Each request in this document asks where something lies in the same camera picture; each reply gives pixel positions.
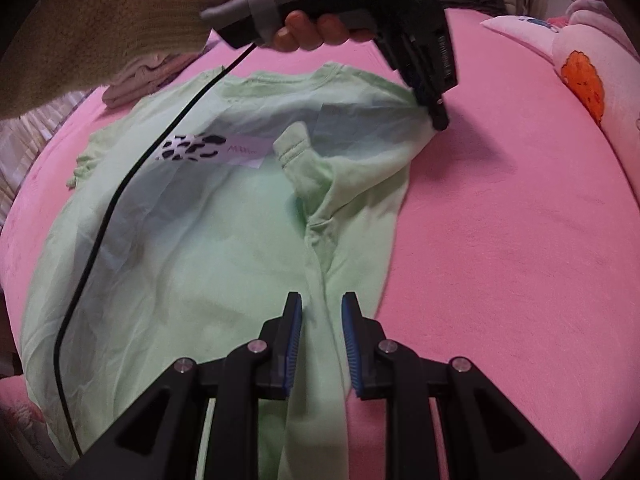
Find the left forearm beige sweater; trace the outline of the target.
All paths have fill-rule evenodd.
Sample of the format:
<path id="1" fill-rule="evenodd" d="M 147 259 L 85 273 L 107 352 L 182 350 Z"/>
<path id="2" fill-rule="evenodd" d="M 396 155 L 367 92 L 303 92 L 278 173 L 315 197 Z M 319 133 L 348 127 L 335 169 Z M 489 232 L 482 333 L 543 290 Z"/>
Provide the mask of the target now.
<path id="1" fill-rule="evenodd" d="M 1 116 L 103 84 L 135 58 L 193 52 L 200 14 L 228 0 L 39 0 L 1 58 Z"/>

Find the person's left hand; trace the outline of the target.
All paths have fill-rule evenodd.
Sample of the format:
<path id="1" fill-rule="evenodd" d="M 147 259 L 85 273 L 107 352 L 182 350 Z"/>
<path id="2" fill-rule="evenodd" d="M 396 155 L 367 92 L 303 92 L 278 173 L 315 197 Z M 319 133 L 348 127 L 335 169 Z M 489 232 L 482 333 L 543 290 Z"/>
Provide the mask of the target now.
<path id="1" fill-rule="evenodd" d="M 282 53 L 297 50 L 313 51 L 327 46 L 340 46 L 348 40 L 368 42 L 375 37 L 369 29 L 349 30 L 335 14 L 316 14 L 311 18 L 304 12 L 300 1 L 291 6 L 283 25 L 273 34 L 265 46 Z"/>

